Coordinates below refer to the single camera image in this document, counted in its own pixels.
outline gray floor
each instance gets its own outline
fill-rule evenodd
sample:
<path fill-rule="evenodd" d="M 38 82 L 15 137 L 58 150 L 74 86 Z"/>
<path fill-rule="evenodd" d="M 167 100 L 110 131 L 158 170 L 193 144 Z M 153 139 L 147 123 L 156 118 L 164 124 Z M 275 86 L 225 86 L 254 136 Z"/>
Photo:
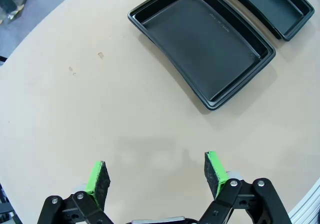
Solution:
<path fill-rule="evenodd" d="M 19 18 L 11 22 L 6 19 L 0 25 L 0 56 L 9 57 L 33 28 L 63 1 L 27 0 Z"/>

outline screw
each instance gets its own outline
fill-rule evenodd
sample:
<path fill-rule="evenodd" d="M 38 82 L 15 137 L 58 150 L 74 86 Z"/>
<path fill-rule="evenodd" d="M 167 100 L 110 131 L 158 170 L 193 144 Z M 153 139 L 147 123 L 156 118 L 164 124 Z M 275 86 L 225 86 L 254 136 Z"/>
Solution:
<path fill-rule="evenodd" d="M 236 187 L 236 186 L 238 186 L 238 182 L 237 182 L 236 180 L 232 180 L 232 181 L 230 182 L 230 185 L 231 185 L 232 187 Z"/>
<path fill-rule="evenodd" d="M 80 193 L 80 194 L 78 194 L 78 195 L 76 196 L 76 198 L 82 199 L 82 198 L 84 198 L 84 195 L 83 195 L 82 193 Z"/>
<path fill-rule="evenodd" d="M 263 187 L 265 185 L 265 182 L 263 180 L 258 181 L 258 186 Z"/>

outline rectangular tray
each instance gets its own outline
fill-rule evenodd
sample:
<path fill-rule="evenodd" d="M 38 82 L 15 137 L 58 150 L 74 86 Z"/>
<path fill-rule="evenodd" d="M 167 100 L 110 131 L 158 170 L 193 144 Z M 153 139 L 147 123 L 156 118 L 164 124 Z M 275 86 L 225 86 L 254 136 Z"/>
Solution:
<path fill-rule="evenodd" d="M 223 0 L 147 0 L 130 21 L 169 58 L 209 110 L 216 110 L 276 55 Z"/>
<path fill-rule="evenodd" d="M 277 39 L 290 41 L 315 13 L 306 0 L 239 0 Z"/>

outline round table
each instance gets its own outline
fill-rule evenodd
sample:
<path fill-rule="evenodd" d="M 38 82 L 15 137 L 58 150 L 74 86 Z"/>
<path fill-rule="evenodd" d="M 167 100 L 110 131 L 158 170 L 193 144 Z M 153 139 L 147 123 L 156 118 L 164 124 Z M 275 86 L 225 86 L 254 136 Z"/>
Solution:
<path fill-rule="evenodd" d="M 22 222 L 86 183 L 98 160 L 115 224 L 199 219 L 213 200 L 208 150 L 247 182 L 269 178 L 290 211 L 319 178 L 320 0 L 308 0 L 315 14 L 290 42 L 228 0 L 277 54 L 214 112 L 127 19 L 144 1 L 65 0 L 0 67 L 0 182 Z"/>

